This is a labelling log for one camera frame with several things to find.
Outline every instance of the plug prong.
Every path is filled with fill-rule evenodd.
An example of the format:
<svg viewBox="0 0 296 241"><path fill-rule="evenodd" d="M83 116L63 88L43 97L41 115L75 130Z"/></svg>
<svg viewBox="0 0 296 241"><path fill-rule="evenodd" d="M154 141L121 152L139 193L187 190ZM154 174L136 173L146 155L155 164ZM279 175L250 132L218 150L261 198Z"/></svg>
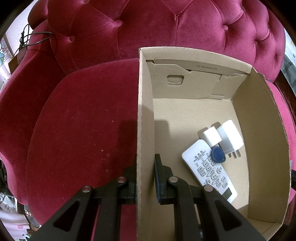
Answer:
<svg viewBox="0 0 296 241"><path fill-rule="evenodd" d="M237 153L238 157L241 157L241 154L240 154L239 150L236 150L236 153Z"/></svg>

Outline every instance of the metal screw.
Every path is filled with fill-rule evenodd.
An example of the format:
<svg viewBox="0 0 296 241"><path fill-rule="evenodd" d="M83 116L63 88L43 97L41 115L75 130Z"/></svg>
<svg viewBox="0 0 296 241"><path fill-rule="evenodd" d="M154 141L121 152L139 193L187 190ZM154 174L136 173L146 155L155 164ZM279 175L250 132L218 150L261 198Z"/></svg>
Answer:
<svg viewBox="0 0 296 241"><path fill-rule="evenodd" d="M89 185L86 185L82 188L83 192L89 192L90 190L91 190L91 186L89 186Z"/></svg>
<svg viewBox="0 0 296 241"><path fill-rule="evenodd" d="M213 187L211 185L205 185L204 186L204 189L207 191L207 192L211 192L213 191Z"/></svg>
<svg viewBox="0 0 296 241"><path fill-rule="evenodd" d="M117 182L118 183L124 183L124 182L126 182L126 178L125 177L119 177L119 178L117 178Z"/></svg>
<svg viewBox="0 0 296 241"><path fill-rule="evenodd" d="M178 181L178 178L172 176L172 177L170 177L168 180L169 180L171 183L176 183L176 182Z"/></svg>

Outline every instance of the blue cap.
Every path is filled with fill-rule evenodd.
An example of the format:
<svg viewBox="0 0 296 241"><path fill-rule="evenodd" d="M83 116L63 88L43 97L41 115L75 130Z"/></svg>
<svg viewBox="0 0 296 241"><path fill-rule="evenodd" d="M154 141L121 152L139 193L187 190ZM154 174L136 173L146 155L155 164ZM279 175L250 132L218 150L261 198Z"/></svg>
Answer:
<svg viewBox="0 0 296 241"><path fill-rule="evenodd" d="M216 163L222 163L226 161L225 154L219 146L212 147L211 158Z"/></svg>

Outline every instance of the white power adapter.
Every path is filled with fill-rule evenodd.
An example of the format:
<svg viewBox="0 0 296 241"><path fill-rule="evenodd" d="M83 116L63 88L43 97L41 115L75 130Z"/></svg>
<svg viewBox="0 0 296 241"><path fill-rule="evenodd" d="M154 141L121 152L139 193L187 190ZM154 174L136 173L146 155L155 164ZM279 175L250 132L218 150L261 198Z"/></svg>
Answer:
<svg viewBox="0 0 296 241"><path fill-rule="evenodd" d="M240 157L239 148L244 145L241 135L239 131L235 127L232 120L228 120L224 122L218 129L222 141L219 143L224 154L228 154L231 157L231 153L236 158L237 153L238 157Z"/></svg>
<svg viewBox="0 0 296 241"><path fill-rule="evenodd" d="M203 139L210 147L213 147L214 145L222 141L214 126L201 133L200 139Z"/></svg>

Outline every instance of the chair button tufting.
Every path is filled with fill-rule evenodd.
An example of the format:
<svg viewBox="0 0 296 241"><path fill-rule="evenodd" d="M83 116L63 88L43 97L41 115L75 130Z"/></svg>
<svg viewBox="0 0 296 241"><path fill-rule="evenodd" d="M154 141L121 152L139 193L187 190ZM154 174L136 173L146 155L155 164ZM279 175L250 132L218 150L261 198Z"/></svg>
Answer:
<svg viewBox="0 0 296 241"><path fill-rule="evenodd" d="M121 20L116 20L116 21L114 22L114 25L115 25L116 27L119 27L119 26L122 25L122 21L121 21Z"/></svg>

